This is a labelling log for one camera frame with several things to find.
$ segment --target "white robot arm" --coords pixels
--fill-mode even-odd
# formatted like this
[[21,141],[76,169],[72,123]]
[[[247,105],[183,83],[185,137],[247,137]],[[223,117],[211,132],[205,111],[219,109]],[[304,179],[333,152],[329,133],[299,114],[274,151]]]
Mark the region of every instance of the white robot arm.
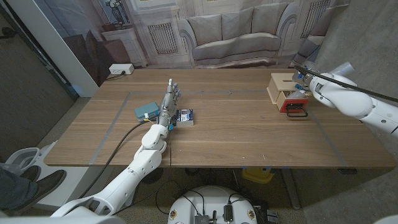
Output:
[[[341,83],[356,86],[350,79],[344,77],[353,68],[349,63],[343,64],[330,73],[322,73],[324,77]],[[311,73],[296,73],[294,80],[310,90],[314,98],[330,108],[337,108],[343,114],[359,119],[362,122],[376,126],[398,138],[398,108],[369,95],[350,88],[343,87]]]
[[156,124],[142,138],[142,145],[133,161],[102,191],[89,197],[70,201],[60,207],[51,217],[83,216],[87,214],[113,215],[123,206],[130,205],[138,183],[162,161],[167,143],[170,120],[174,115],[178,97],[177,84],[169,80],[167,93],[162,101]]

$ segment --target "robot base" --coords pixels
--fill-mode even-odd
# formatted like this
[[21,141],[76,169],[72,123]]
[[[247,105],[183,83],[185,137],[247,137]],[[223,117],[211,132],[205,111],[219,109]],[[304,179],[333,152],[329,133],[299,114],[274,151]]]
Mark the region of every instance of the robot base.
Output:
[[[168,224],[195,224],[195,219],[211,220],[213,218],[214,211],[216,211],[216,223],[257,223],[256,215],[254,214],[254,209],[252,205],[246,199],[243,199],[242,196],[237,194],[235,191],[220,186],[202,186],[197,187],[193,190],[202,194],[205,200],[205,214],[202,214],[202,197],[196,192],[188,191],[184,194],[184,196],[186,196],[186,198],[188,198],[192,203],[189,202],[185,197],[180,197],[179,199],[177,199],[170,209],[169,219],[167,222]],[[233,221],[226,222],[223,218],[224,206],[228,204],[228,198],[230,195],[232,195],[230,199],[231,202],[239,198],[240,199],[236,202],[233,202],[231,205]],[[201,218],[201,215],[197,215],[197,211],[192,204],[194,204],[199,214],[206,216],[208,215],[209,217]]]

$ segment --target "gray sofa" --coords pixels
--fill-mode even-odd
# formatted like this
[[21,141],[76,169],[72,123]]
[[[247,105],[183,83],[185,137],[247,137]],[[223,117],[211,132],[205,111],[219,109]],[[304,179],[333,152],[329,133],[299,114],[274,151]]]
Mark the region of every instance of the gray sofa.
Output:
[[278,62],[287,29],[297,18],[297,3],[273,3],[238,12],[178,21],[194,68],[221,68]]

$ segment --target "power strip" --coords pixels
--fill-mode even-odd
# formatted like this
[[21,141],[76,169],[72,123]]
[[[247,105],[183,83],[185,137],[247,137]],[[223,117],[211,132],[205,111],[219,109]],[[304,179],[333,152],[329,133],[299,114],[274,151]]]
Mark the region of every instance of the power strip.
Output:
[[109,71],[112,75],[119,75],[122,72],[126,72],[126,74],[131,74],[134,71],[134,66],[132,64],[113,64],[110,66]]

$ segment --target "shoe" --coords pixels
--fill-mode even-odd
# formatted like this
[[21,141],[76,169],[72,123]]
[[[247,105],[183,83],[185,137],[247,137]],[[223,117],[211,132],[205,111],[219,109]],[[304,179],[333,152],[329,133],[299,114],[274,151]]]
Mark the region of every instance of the shoe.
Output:
[[28,208],[36,204],[40,199],[47,196],[49,193],[53,192],[65,179],[67,172],[65,170],[57,170],[54,173],[44,177],[43,179],[37,181],[37,191],[33,197],[28,200],[25,204],[21,205],[12,210],[15,215],[20,215]]
[[25,170],[23,174],[21,174],[21,177],[28,179],[32,182],[36,182],[36,180],[40,176],[40,167],[39,166],[31,166],[28,169]]

